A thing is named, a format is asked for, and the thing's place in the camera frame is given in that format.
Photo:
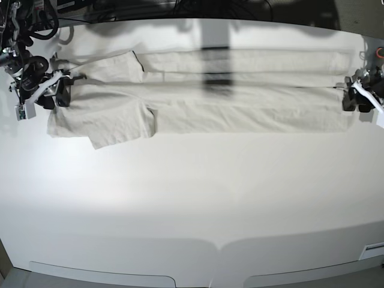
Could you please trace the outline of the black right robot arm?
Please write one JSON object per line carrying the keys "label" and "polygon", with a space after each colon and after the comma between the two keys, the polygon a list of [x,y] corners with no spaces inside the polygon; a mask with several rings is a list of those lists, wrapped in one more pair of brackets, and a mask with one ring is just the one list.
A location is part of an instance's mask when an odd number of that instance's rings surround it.
{"label": "black right robot arm", "polygon": [[49,72],[49,60],[28,50],[35,39],[50,40],[58,31],[59,18],[52,3],[43,1],[43,5],[39,18],[50,30],[45,35],[34,28],[32,1],[1,1],[1,67],[13,78],[10,91],[16,93],[17,109],[21,111],[29,103],[47,110],[69,107],[71,95],[67,87],[86,77],[74,77],[63,69]]}

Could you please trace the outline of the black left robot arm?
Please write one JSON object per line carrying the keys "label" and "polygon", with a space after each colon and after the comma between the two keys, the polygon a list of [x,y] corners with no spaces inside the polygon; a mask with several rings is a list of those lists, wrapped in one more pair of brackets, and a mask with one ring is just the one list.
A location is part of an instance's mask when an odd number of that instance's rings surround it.
{"label": "black left robot arm", "polygon": [[342,101],[343,110],[368,113],[374,109],[383,112],[383,47],[378,47],[365,67],[346,77],[346,90]]}

